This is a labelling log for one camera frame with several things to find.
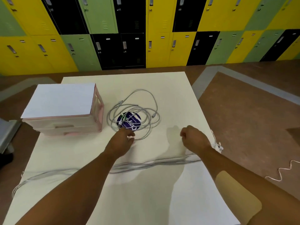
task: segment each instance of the black locker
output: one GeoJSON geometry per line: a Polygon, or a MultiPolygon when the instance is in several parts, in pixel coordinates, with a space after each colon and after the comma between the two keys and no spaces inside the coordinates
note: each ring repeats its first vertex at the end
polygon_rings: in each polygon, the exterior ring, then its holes
{"type": "Polygon", "coordinates": [[[93,34],[92,41],[98,55],[101,68],[122,68],[122,42],[120,34],[93,34]]]}
{"type": "Polygon", "coordinates": [[[260,61],[276,61],[299,35],[300,29],[285,30],[260,61]]]}
{"type": "Polygon", "coordinates": [[[219,31],[198,31],[187,65],[205,65],[219,36],[219,31]]]}
{"type": "Polygon", "coordinates": [[[123,45],[123,66],[125,68],[145,68],[145,34],[121,34],[123,45]]]}
{"type": "Polygon", "coordinates": [[[206,0],[177,0],[173,32],[197,31],[206,0]]]}
{"type": "Polygon", "coordinates": [[[119,33],[146,32],[146,0],[113,0],[119,33]]]}
{"type": "Polygon", "coordinates": [[[88,34],[78,0],[42,0],[60,35],[88,34]]]}

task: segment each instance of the beige patch on arm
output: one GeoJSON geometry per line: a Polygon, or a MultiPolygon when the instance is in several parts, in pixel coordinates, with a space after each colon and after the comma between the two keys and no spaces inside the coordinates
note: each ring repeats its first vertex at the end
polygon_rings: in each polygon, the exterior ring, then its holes
{"type": "Polygon", "coordinates": [[[226,171],[221,171],[217,175],[215,184],[228,208],[241,225],[246,225],[262,209],[260,200],[226,171]]]}

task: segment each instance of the wall of lockers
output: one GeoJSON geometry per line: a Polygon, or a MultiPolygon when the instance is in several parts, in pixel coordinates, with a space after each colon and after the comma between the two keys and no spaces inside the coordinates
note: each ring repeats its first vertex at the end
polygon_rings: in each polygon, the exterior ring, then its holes
{"type": "Polygon", "coordinates": [[[0,0],[0,74],[300,58],[300,0],[0,0]]]}

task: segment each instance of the gray floor stripe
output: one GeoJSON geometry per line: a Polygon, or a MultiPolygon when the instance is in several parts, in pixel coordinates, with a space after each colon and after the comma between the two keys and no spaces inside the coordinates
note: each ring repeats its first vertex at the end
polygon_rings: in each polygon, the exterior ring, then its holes
{"type": "Polygon", "coordinates": [[[225,68],[223,66],[209,66],[209,67],[206,67],[206,69],[201,73],[201,75],[198,77],[198,79],[192,85],[192,89],[193,89],[197,99],[199,99],[201,97],[202,93],[205,91],[205,89],[207,88],[207,86],[209,85],[209,83],[211,82],[211,80],[213,79],[213,77],[216,75],[217,72],[224,73],[230,77],[233,77],[242,82],[250,84],[261,90],[267,91],[271,94],[277,95],[278,97],[286,99],[292,103],[300,105],[300,97],[290,94],[286,91],[280,90],[280,89],[273,87],[271,85],[268,85],[266,83],[260,82],[256,79],[253,79],[249,76],[243,75],[239,72],[225,68]]]}
{"type": "Polygon", "coordinates": [[[57,84],[53,79],[49,77],[35,77],[35,78],[28,78],[26,80],[23,80],[13,86],[10,86],[9,88],[4,89],[0,92],[0,102],[3,100],[9,98],[12,95],[15,95],[26,88],[31,87],[32,85],[38,85],[38,84],[57,84]]]}

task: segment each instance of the purple sticker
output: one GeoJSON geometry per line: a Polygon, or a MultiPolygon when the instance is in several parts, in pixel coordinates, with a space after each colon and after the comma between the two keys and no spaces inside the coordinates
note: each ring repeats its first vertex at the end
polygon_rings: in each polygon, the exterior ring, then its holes
{"type": "MultiPolygon", "coordinates": [[[[126,115],[126,119],[125,121],[122,123],[122,127],[131,129],[132,131],[136,131],[139,129],[140,125],[141,125],[141,117],[136,114],[133,113],[134,116],[132,116],[132,113],[128,112],[126,115]]],[[[118,119],[117,119],[117,124],[119,123],[119,121],[121,120],[121,118],[125,115],[125,113],[121,114],[118,119]]]]}

